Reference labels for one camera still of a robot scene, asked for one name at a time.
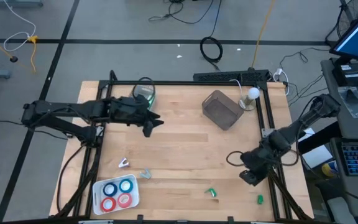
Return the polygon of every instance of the wooden table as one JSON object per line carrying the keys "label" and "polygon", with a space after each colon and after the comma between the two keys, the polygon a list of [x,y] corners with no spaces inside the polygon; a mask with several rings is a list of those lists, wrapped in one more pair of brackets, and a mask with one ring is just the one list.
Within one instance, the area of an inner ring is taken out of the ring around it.
{"label": "wooden table", "polygon": [[[94,100],[97,87],[98,82],[83,82],[78,102]],[[131,89],[130,85],[114,85],[112,95],[128,96]],[[238,86],[157,85],[156,89],[154,111],[161,115],[165,124],[155,128],[150,138],[145,138],[141,128],[136,126],[108,124],[98,171],[98,180],[134,174],[139,185],[140,203],[135,208],[101,216],[92,213],[91,218],[135,220],[142,214],[144,220],[224,221],[233,216],[235,221],[274,221],[267,179],[253,187],[239,178],[244,167],[226,163],[226,156],[231,151],[251,151],[258,146],[261,137],[257,111],[244,112],[231,129],[223,131],[201,110],[201,102],[214,90],[237,101],[240,97]],[[288,126],[291,117],[284,86],[268,83],[268,93],[276,128]],[[260,99],[267,124],[265,103],[262,96]],[[73,122],[85,125],[80,119]],[[68,141],[62,165],[79,145],[76,139]],[[84,151],[69,163],[63,175],[61,206],[78,186]],[[123,157],[128,158],[131,166],[119,169]],[[294,154],[283,157],[285,163],[294,160]],[[231,161],[240,162],[237,156],[232,156]],[[146,167],[152,174],[149,180],[139,176]],[[284,167],[284,172],[289,192],[312,217],[301,163]],[[217,197],[205,193],[210,187],[216,190]],[[87,194],[88,189],[84,191],[83,199],[86,200]],[[257,204],[258,195],[264,196],[262,205]],[[55,200],[56,193],[50,214],[57,212]],[[284,217],[281,203],[279,207],[281,217]],[[84,210],[83,202],[80,214],[84,214]]]}

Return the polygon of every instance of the white cable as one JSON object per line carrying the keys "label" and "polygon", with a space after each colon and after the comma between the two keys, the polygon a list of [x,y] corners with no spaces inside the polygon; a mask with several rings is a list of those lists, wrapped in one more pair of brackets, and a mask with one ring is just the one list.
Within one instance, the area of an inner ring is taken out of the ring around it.
{"label": "white cable", "polygon": [[236,81],[238,84],[239,84],[239,87],[240,87],[240,92],[241,92],[241,96],[242,96],[242,88],[241,88],[241,84],[238,80],[229,80],[229,81]]}
{"label": "white cable", "polygon": [[[281,68],[278,68],[277,71],[273,74],[273,77],[272,77],[272,78],[273,78],[273,81],[274,81],[274,82],[278,82],[278,80],[276,80],[275,76],[278,75],[278,78],[280,78],[280,75],[281,75],[281,74],[284,74],[287,83],[289,83],[290,81],[288,80],[287,74],[286,74],[286,73],[284,72],[284,70],[282,70]],[[289,93],[290,93],[290,89],[289,89],[289,87],[287,86],[287,92],[285,93],[285,95],[288,96]]]}
{"label": "white cable", "polygon": [[[16,33],[16,34],[13,34],[12,36],[8,37],[8,38],[4,41],[4,49],[5,49],[7,52],[13,52],[13,51],[15,51],[15,50],[21,48],[21,47],[27,42],[27,39],[30,38],[30,37],[32,37],[32,36],[35,34],[35,30],[37,29],[37,26],[36,26],[34,23],[32,23],[32,22],[28,21],[27,19],[24,19],[23,17],[21,17],[21,16],[19,16],[18,14],[16,14],[16,12],[14,12],[14,11],[12,10],[12,8],[8,5],[8,3],[6,2],[6,0],[4,0],[4,2],[5,2],[5,4],[6,4],[6,6],[7,6],[7,8],[8,8],[15,16],[17,16],[18,18],[22,19],[23,21],[26,21],[26,22],[28,22],[29,24],[31,24],[31,25],[34,26],[34,31],[32,32],[31,35],[30,35],[28,32],[24,32],[24,31],[23,31],[23,32],[18,32],[18,33]],[[8,50],[8,49],[6,48],[6,42],[7,42],[8,40],[10,40],[11,38],[13,38],[13,37],[19,35],[19,34],[25,34],[25,35],[27,35],[27,39],[26,39],[22,44],[20,44],[20,46],[16,47],[15,49]]]}

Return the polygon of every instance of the blue tape roll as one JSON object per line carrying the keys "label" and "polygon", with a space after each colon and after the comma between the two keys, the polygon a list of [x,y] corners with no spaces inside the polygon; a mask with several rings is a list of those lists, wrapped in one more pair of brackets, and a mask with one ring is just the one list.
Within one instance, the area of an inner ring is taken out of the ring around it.
{"label": "blue tape roll", "polygon": [[[129,188],[127,190],[123,190],[122,189],[122,184],[125,183],[125,182],[128,182],[129,183]],[[122,180],[120,183],[119,183],[119,190],[122,192],[122,193],[129,193],[131,192],[131,190],[134,188],[134,184],[132,183],[131,180],[129,179],[124,179]]]}
{"label": "blue tape roll", "polygon": [[[114,187],[114,190],[112,191],[111,194],[108,194],[108,193],[106,192],[106,187],[108,187],[108,186]],[[117,191],[118,191],[117,185],[113,184],[112,182],[107,183],[107,184],[103,187],[103,193],[105,194],[105,196],[108,196],[108,197],[114,196],[114,195],[117,193]]]}

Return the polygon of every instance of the gray floor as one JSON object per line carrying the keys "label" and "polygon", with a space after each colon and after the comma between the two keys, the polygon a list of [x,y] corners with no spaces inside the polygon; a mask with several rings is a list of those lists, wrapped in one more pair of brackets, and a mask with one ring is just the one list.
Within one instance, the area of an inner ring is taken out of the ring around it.
{"label": "gray floor", "polygon": [[[14,10],[37,25],[37,35],[41,39],[59,39],[72,4],[73,0],[48,0],[44,2],[43,8]],[[187,0],[178,17],[193,21],[208,4],[207,0]],[[269,4],[269,0],[224,0],[214,37],[256,40]],[[201,39],[211,33],[217,6],[216,1],[199,24],[186,25],[172,19],[148,22],[149,17],[166,13],[168,4],[160,0],[81,0],[68,38]],[[277,1],[262,39],[322,41],[335,23],[338,6],[339,1],[333,0]],[[0,38],[23,30],[30,31],[31,26],[14,17],[6,7],[0,7]],[[251,65],[255,49],[253,45],[223,47],[224,55],[219,62],[222,71],[246,70]],[[261,45],[255,68],[267,68],[274,72],[284,55],[308,47]],[[38,44],[37,48],[35,63],[38,74],[31,74],[12,64],[0,52],[0,69],[13,71],[11,79],[0,80],[0,119],[19,121],[22,105],[38,99],[57,44]],[[206,46],[206,51],[211,56],[217,54],[212,45]],[[30,66],[31,53],[32,46],[26,44],[14,55],[23,64]],[[303,63],[297,56],[288,58],[283,63],[290,82],[300,88],[321,74],[319,62],[330,57],[327,52],[314,50],[305,51],[305,55],[309,58],[308,63]],[[191,80],[194,73],[214,71],[202,58],[198,45],[66,44],[47,100],[74,102],[83,80],[107,79],[110,69],[116,72],[120,80],[135,80],[143,76],[154,80]],[[311,91],[324,87],[325,82],[321,80]],[[290,93],[288,99],[293,97],[292,90]],[[308,100],[309,98],[299,100],[290,108],[293,119],[299,116]],[[314,128],[318,131],[330,122],[332,121],[321,121]],[[23,127],[0,123],[0,201],[25,132]],[[35,134],[4,221],[47,217],[64,148],[65,141]]]}

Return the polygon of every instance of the white tray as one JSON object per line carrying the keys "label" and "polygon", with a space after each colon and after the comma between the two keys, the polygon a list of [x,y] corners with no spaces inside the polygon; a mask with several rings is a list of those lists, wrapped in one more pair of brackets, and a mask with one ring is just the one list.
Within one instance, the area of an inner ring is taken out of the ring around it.
{"label": "white tray", "polygon": [[[118,196],[120,196],[120,194],[122,194],[122,192],[119,190],[119,183],[124,180],[124,179],[129,179],[130,181],[132,181],[133,184],[133,189],[131,190],[131,192],[129,192],[129,194],[132,197],[132,203],[126,207],[126,208],[121,208],[118,205]],[[93,212],[97,215],[103,215],[106,213],[110,213],[110,212],[105,212],[101,209],[101,205],[100,203],[108,196],[105,196],[105,194],[103,193],[103,187],[107,184],[113,182],[114,184],[117,185],[118,191],[117,193],[112,196],[112,198],[115,199],[116,203],[116,207],[113,211],[111,212],[116,212],[116,211],[120,211],[123,209],[127,209],[127,208],[132,208],[135,207],[136,205],[139,204],[139,188],[137,187],[137,181],[136,181],[136,177],[132,174],[129,175],[124,175],[121,177],[116,177],[113,179],[108,179],[108,180],[101,180],[101,181],[97,181],[96,183],[93,184],[92,186],[92,195],[93,195]]]}

